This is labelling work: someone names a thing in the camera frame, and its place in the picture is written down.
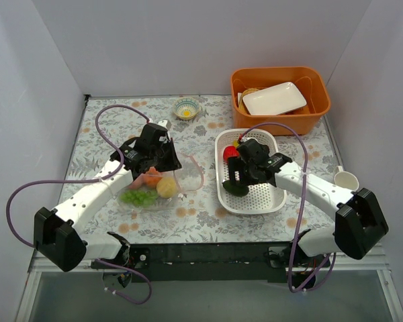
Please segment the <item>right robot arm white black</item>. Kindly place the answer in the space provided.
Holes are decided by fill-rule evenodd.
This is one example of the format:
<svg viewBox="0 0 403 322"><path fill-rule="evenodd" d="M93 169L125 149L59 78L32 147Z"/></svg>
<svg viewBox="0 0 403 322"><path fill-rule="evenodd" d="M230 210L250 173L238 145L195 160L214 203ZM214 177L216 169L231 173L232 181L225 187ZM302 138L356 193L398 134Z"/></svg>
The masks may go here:
<svg viewBox="0 0 403 322"><path fill-rule="evenodd" d="M315 256L342 252L362 259L389 230L374 193L341 188L313 174L306 174L291 158L276 153L263 162L231 157L228 173L232 186L270 184L291 192L334 218L334 225L310 230L298 237L290 252L297 266L308 265Z"/></svg>

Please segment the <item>clear zip top bag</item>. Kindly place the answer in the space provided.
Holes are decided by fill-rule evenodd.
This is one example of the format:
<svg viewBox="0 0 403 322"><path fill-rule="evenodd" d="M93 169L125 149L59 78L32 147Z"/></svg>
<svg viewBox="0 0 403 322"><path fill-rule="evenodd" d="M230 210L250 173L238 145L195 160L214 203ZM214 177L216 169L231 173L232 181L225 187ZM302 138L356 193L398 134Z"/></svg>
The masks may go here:
<svg viewBox="0 0 403 322"><path fill-rule="evenodd" d="M194 156L178 153L181 168L159 172L152 167L124 187L116 199L123 211L160 211L174 207L204 185L204 172Z"/></svg>

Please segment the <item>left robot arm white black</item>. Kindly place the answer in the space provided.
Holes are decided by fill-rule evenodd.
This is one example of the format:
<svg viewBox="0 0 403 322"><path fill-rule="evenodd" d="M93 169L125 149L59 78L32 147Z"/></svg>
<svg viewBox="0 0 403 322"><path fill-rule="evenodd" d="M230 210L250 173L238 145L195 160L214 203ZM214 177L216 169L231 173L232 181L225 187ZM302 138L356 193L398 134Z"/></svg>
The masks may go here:
<svg viewBox="0 0 403 322"><path fill-rule="evenodd" d="M124 237L113 232L89 237L83 231L112 197L151 167L159 172L181 168L172 140L125 142L87 185L52 210L42 207L35 214L35 249L64 272L95 259L123 268L130 259L130 243Z"/></svg>

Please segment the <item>yellow lemon toy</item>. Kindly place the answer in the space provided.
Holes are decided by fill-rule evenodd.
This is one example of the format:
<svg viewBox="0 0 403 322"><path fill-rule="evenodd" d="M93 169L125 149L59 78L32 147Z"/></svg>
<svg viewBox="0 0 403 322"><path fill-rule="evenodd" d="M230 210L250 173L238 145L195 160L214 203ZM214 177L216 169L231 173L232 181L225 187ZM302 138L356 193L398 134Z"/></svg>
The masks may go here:
<svg viewBox="0 0 403 322"><path fill-rule="evenodd" d="M174 197L177 192L177 184L173 177L163 177L156 186L157 194L164 199Z"/></svg>

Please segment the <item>pink peach toy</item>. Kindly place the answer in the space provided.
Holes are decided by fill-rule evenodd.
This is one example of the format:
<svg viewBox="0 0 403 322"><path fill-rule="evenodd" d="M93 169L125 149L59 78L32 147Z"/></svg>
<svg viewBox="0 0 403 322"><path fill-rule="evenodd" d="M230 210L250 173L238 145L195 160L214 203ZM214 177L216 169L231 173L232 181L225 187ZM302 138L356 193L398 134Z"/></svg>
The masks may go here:
<svg viewBox="0 0 403 322"><path fill-rule="evenodd" d="M144 175L141 174L137 179L135 179L129 186L128 189L130 190L137 190L142 187L144 184Z"/></svg>

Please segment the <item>green avocado toy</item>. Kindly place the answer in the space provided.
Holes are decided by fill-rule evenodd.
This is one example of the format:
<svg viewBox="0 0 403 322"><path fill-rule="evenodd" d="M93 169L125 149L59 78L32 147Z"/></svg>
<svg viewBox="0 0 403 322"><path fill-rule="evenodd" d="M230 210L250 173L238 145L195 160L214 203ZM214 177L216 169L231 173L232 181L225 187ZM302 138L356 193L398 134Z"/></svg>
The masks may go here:
<svg viewBox="0 0 403 322"><path fill-rule="evenodd" d="M249 193L249 188L241 184L232 184L229 180L222 183L224 190L235 197L245 197Z"/></svg>

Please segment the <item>green grapes toy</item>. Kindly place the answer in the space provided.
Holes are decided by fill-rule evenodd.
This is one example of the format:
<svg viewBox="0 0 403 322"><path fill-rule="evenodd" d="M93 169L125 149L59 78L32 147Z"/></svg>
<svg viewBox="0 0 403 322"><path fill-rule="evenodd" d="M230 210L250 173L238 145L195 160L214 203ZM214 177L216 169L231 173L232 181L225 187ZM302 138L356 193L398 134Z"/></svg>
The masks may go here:
<svg viewBox="0 0 403 322"><path fill-rule="evenodd" d="M120 200L127 205L135 207L150 207L156 203L158 197L156 191L128 190L120 195Z"/></svg>

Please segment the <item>orange pumpkin toy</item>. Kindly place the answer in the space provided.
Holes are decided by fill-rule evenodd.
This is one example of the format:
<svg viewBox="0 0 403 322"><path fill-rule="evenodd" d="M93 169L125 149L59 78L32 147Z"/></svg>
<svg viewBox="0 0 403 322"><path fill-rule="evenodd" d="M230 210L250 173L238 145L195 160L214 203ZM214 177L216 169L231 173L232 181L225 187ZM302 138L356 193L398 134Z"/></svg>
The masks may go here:
<svg viewBox="0 0 403 322"><path fill-rule="evenodd" d="M150 167L149 170L143 174L144 184L150 189L155 189L162 178L162 174L157 171L155 167Z"/></svg>

